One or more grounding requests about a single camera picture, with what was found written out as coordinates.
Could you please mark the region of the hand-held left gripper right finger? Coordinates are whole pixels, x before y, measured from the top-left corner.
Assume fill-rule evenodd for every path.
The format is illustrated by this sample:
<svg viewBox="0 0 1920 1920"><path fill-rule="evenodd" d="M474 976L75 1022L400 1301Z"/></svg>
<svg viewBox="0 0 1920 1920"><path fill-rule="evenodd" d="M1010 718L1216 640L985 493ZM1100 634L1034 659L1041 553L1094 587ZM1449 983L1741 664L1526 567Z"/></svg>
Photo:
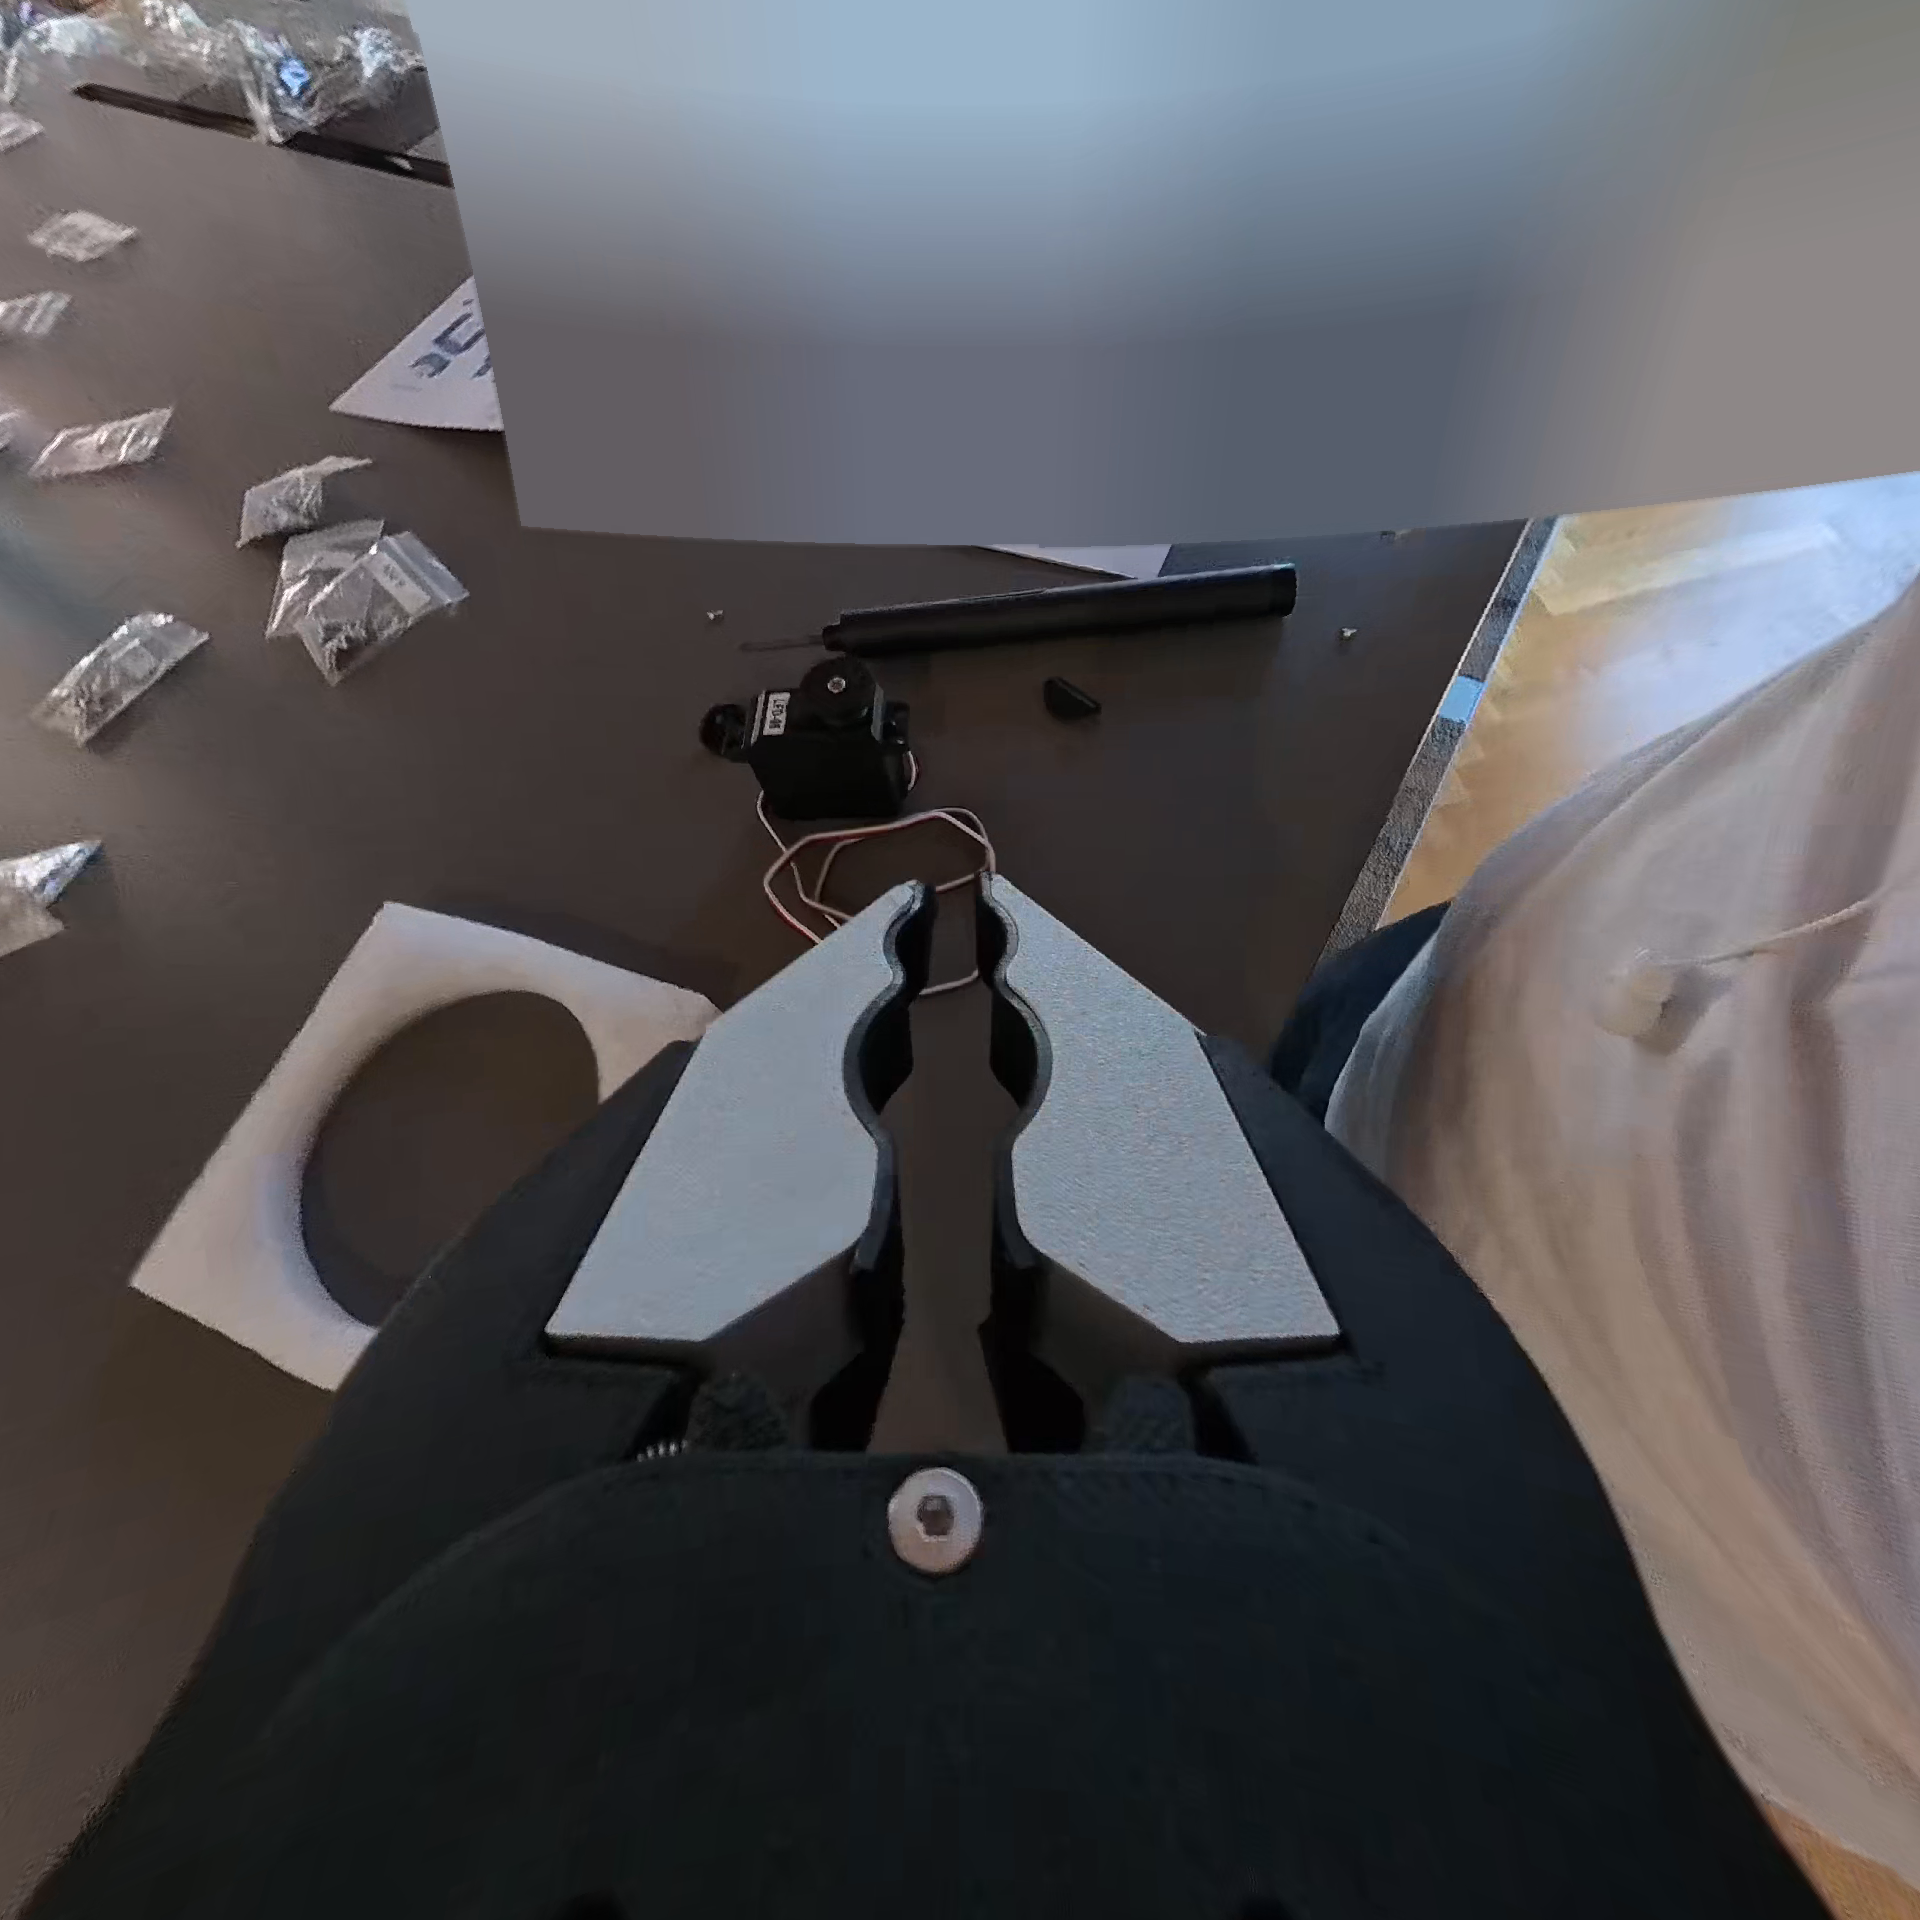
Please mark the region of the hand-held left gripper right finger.
<svg viewBox="0 0 1920 1920"><path fill-rule="evenodd" d="M1070 1454L1136 1378L1318 1360L1342 1333L1209 1054L1163 997L1009 878L977 890L992 1163L979 1343L1016 1454Z"/></svg>

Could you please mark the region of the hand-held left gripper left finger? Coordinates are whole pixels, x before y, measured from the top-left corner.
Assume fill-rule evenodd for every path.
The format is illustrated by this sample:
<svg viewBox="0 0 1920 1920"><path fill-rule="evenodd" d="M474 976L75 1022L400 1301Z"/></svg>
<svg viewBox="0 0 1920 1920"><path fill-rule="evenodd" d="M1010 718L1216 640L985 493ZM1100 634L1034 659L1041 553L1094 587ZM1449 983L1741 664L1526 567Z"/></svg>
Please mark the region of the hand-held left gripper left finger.
<svg viewBox="0 0 1920 1920"><path fill-rule="evenodd" d="M906 1320L897 1139L937 902L883 893L722 1011L587 1240L560 1352L752 1375L786 1427L865 1451Z"/></svg>

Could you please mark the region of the white foam square frame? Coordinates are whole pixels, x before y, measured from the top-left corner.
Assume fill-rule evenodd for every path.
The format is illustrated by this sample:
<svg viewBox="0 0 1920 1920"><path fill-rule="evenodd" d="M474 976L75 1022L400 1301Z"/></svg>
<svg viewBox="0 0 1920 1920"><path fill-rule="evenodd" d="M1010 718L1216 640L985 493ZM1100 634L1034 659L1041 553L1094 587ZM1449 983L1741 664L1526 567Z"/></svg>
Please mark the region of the white foam square frame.
<svg viewBox="0 0 1920 1920"><path fill-rule="evenodd" d="M400 1030L459 1001L524 992L580 1025L610 1097L718 1007L701 993L515 930L384 902L276 1065L163 1223L132 1290L332 1391L376 1336L304 1245L307 1155L337 1097Z"/></svg>

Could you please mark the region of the black servo motor with wires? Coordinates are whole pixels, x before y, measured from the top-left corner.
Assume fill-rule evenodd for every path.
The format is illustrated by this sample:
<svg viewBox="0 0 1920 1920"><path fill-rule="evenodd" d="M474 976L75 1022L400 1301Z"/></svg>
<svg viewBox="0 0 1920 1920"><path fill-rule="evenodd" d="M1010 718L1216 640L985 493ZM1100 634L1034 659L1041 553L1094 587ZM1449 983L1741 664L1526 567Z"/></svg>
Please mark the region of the black servo motor with wires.
<svg viewBox="0 0 1920 1920"><path fill-rule="evenodd" d="M757 781L755 813L776 850L758 890L806 946L853 920L830 898L833 870L853 848L909 832L964 843L971 867L936 880L937 898L996 872L996 850L973 811L909 806L921 765L908 720L908 704L888 697L876 673L848 656L816 663L796 685L764 688L746 704L713 704L701 714L701 746Z"/></svg>

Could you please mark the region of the black screwdriver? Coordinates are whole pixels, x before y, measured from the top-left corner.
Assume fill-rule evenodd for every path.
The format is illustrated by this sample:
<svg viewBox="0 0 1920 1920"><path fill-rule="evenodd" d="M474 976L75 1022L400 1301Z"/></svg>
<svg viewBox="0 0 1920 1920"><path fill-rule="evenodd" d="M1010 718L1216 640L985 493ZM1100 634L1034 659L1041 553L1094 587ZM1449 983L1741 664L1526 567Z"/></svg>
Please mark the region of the black screwdriver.
<svg viewBox="0 0 1920 1920"><path fill-rule="evenodd" d="M1048 640L1121 637L1165 629L1290 617L1298 605L1294 562L1214 567L1152 581L1104 581L860 607L819 630L740 640L742 654L819 648L830 656L883 659L946 656Z"/></svg>

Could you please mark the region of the dark grey desk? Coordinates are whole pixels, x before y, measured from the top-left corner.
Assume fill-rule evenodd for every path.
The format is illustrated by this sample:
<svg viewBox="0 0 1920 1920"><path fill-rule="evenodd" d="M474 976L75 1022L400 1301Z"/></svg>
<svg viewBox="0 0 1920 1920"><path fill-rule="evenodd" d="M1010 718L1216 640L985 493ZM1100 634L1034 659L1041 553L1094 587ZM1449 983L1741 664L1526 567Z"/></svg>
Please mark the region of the dark grey desk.
<svg viewBox="0 0 1920 1920"><path fill-rule="evenodd" d="M728 1006L800 946L762 898L752 779L697 745L712 704L803 664L738 642L1062 578L971 547L526 533L501 438L329 410L466 278L450 185L75 81L25 91L43 131L4 155L4 296L70 295L48 337L4 342L4 410L33 446L177 416L138 470L42 487L4 464L4 854L102 840L64 931L4 957L4 1914L145 1746L324 1418L321 1390L129 1280L373 914L499 923ZM138 239L88 265L35 250L70 208ZM338 688L265 640L276 557L233 546L246 487L332 449L373 459L346 514L420 535L468 590ZM897 663L884 685L930 803L977 809L1032 895L1265 1050L1518 542L1486 521L1176 546L1176 568L1296 559L1304 600L1234 630ZM35 726L139 609L209 642L90 749ZM1101 714L1054 722L1050 675ZM897 1110L926 1317L889 1440L996 1435L973 1338L973 1153L1006 1113L985 1011L917 1010ZM392 1297L590 1110L560 1010L442 1014L333 1122L322 1272Z"/></svg>

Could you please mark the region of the person in white shirt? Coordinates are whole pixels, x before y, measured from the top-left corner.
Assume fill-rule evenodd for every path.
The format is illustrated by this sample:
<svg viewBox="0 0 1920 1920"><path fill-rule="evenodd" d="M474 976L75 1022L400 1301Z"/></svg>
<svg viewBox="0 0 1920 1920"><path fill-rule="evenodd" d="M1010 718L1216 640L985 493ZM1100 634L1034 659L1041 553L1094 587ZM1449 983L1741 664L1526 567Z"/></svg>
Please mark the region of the person in white shirt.
<svg viewBox="0 0 1920 1920"><path fill-rule="evenodd" d="M1507 837L1328 1129L1592 1454L1748 1787L1915 1886L1917 599Z"/></svg>

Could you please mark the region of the illustrated instruction booklet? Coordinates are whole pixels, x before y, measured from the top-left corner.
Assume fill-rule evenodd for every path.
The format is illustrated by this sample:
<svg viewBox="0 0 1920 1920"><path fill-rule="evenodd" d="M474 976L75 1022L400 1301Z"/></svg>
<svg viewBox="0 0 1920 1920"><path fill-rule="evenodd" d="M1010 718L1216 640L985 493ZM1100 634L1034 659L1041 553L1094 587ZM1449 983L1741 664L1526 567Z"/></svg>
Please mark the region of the illustrated instruction booklet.
<svg viewBox="0 0 1920 1920"><path fill-rule="evenodd" d="M337 416L422 430L504 433L476 280L466 277L332 403ZM996 553L1075 573L1154 581L1170 544L996 544Z"/></svg>

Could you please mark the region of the crumpled clear plastic wrap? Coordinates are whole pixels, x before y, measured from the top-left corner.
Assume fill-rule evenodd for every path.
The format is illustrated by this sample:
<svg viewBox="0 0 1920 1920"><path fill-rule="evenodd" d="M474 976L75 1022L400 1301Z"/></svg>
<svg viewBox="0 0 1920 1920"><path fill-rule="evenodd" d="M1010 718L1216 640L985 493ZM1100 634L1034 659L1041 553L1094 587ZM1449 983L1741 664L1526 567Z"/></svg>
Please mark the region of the crumpled clear plastic wrap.
<svg viewBox="0 0 1920 1920"><path fill-rule="evenodd" d="M138 72L182 83L227 79L227 19L186 2L4 2L3 94L16 104L37 79L110 81Z"/></svg>
<svg viewBox="0 0 1920 1920"><path fill-rule="evenodd" d="M284 146L358 111L384 111L425 75L412 29L379 18L250 19L213 31L256 137Z"/></svg>

